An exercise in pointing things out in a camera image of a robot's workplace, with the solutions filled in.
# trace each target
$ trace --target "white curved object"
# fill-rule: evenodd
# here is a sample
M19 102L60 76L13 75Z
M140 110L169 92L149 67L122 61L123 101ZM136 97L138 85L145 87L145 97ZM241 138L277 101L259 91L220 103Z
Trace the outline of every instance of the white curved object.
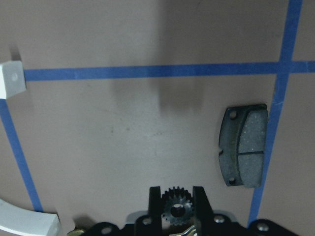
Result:
M22 236L57 236L57 215L25 210L0 199L0 230Z

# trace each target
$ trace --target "vertical blue tape strip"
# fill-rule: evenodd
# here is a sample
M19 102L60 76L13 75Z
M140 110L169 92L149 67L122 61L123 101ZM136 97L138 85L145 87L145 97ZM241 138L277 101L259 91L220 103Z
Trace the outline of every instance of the vertical blue tape strip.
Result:
M293 50L294 50L294 45L295 45L295 38L296 38L301 8L302 8L302 0L289 1L286 21L285 21L284 34L283 34L280 63L292 61L292 55L293 55ZM284 97L285 97L285 91L286 91L290 72L291 72L291 69L289 67L289 70L286 73L279 73L277 75L276 84L275 84L275 93L274 93L274 97L273 97L273 101L272 101L272 105L270 109L269 122L268 122L268 127L267 127L265 162L264 162L264 168L263 168L262 183L259 188L256 188L254 190L248 224L256 220L259 213L261 199L262 199L267 172L268 172L268 167L270 163L272 149L274 146L279 119L281 116L281 111L282 111Z
M33 208L35 211L43 212L43 207L39 200L28 164L17 136L8 105L4 99L0 99L0 116Z

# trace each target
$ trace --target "gear center hole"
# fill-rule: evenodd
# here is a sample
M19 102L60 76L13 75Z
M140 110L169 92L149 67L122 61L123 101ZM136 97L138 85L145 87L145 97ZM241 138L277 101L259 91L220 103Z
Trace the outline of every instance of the gear center hole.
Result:
M185 208L182 204L174 204L171 208L171 214L174 217L182 217L185 214Z

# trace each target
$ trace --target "white plastic object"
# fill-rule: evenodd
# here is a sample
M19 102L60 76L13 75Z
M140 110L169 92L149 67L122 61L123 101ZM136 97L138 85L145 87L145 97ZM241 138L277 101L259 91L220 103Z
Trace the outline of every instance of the white plastic object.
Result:
M0 64L0 98L7 99L26 90L21 61Z
M25 210L0 199L0 230L22 236L58 236L57 215Z

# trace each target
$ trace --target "metal gear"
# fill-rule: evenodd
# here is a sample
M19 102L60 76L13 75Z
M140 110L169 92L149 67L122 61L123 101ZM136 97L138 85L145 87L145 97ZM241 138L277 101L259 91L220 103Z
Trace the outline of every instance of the metal gear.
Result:
M184 225L193 215L191 194L184 188L168 189L162 195L164 204L163 218L171 225Z

